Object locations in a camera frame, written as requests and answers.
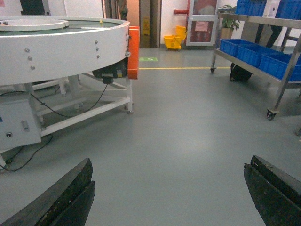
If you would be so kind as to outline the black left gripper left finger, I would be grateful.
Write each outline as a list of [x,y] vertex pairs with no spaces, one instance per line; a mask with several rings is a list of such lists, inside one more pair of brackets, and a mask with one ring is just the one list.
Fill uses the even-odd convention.
[[95,196],[93,166],[85,158],[2,226],[84,226]]

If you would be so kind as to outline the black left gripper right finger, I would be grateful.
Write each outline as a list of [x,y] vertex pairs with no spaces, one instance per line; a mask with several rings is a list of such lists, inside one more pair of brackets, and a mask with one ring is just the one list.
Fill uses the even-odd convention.
[[254,155],[244,165],[244,178],[254,205],[267,226],[301,224],[301,182]]

